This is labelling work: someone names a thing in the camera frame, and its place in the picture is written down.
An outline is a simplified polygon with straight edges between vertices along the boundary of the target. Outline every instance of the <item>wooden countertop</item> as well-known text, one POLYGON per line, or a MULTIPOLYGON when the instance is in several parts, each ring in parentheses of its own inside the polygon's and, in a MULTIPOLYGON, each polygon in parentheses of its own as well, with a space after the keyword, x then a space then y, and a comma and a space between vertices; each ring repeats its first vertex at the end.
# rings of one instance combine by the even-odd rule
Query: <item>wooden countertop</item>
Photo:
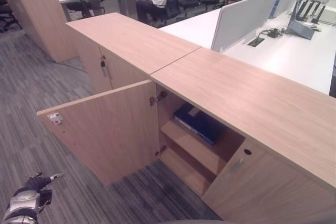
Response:
POLYGON ((152 79, 336 187, 336 99, 201 48, 152 79))
POLYGON ((118 13, 81 19, 67 25, 147 74, 200 48, 118 13))

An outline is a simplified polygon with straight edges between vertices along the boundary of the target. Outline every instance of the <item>wooden shelf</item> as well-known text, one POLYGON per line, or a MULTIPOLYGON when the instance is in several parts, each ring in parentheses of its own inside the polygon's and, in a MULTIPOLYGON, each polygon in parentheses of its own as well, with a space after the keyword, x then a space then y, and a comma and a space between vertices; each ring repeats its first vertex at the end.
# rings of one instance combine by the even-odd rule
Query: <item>wooden shelf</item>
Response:
POLYGON ((228 146, 225 146, 227 141, 221 139, 218 141, 218 144, 212 146, 197 139, 192 132, 189 132, 188 129, 183 128, 174 120, 170 120, 164 124, 161 127, 161 131, 215 175, 221 172, 227 161, 241 144, 239 141, 238 146, 234 144, 234 146, 229 148, 233 151, 232 155, 232 151, 229 151, 229 154, 224 153, 228 152, 226 150, 228 146))
POLYGON ((175 143, 172 143, 160 158, 200 196, 215 179, 215 175, 175 143))

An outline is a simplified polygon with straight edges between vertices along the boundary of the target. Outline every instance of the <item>door hinge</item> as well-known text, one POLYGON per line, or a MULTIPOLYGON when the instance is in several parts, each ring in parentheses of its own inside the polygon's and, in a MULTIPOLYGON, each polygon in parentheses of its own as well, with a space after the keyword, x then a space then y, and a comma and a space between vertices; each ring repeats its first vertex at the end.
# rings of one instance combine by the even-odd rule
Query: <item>door hinge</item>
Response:
POLYGON ((155 155, 156 155, 156 156, 159 156, 161 153, 164 152, 165 149, 167 149, 167 146, 166 146, 166 145, 163 145, 162 148, 161 148, 158 152, 155 152, 155 155))
POLYGON ((160 94, 157 97, 150 97, 149 98, 149 104, 153 106, 156 102, 161 101, 163 98, 165 98, 168 95, 166 91, 161 91, 160 94))

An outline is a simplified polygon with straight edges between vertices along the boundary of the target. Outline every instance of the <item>chair armrest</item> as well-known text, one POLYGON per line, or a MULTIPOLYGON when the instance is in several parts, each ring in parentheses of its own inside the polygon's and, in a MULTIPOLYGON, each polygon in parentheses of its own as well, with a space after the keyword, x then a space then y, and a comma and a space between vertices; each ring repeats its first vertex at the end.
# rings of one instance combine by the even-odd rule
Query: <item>chair armrest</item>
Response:
POLYGON ((227 2, 229 2, 229 1, 231 1, 231 2, 239 2, 239 0, 227 0, 227 2))

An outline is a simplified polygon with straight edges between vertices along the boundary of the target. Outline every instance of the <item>floor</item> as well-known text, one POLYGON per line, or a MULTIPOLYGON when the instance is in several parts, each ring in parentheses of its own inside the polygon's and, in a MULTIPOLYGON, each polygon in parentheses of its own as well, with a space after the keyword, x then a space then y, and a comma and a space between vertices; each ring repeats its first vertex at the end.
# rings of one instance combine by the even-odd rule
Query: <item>floor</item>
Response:
MULTIPOLYGON (((83 69, 78 58, 66 64, 83 69)), ((91 94, 86 73, 47 61, 23 31, 0 35, 0 216, 14 191, 42 171, 66 176, 49 186, 52 204, 40 223, 219 220, 160 161, 104 187, 36 118, 39 110, 91 94)))

